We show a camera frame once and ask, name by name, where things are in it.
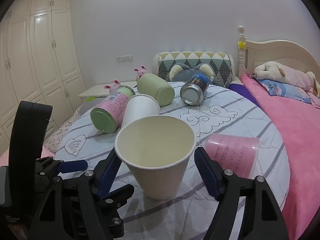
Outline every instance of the pink blanket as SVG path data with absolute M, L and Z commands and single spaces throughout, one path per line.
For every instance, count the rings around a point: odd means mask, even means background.
M 270 96 L 247 76 L 241 81 L 283 138 L 291 177 L 282 214 L 290 240 L 296 240 L 320 206 L 320 110 L 291 98 Z

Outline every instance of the green tumbler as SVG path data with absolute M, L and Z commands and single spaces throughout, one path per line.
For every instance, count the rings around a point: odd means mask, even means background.
M 138 79 L 137 89 L 140 94 L 152 96 L 160 106 L 167 106 L 174 98 L 172 86 L 152 73 L 146 73 Z

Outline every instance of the wardrobe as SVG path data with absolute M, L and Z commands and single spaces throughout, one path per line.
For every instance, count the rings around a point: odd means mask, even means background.
M 15 0 L 0 22 L 0 155 L 19 102 L 53 106 L 46 137 L 83 103 L 70 0 Z

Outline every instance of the wall socket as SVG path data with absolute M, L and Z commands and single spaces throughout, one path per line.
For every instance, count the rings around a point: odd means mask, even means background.
M 117 61 L 118 61 L 118 63 L 133 61 L 132 54 L 126 55 L 126 56 L 117 57 Z

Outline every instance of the white paper cup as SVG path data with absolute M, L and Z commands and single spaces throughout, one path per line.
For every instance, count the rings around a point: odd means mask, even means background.
M 159 113 L 160 106 L 157 100 L 145 94 L 135 95 L 128 100 L 124 111 L 122 127 L 125 127 L 135 120 Z
M 129 123 L 118 133 L 115 145 L 144 193 L 159 200 L 175 196 L 195 147 L 191 126 L 166 115 Z

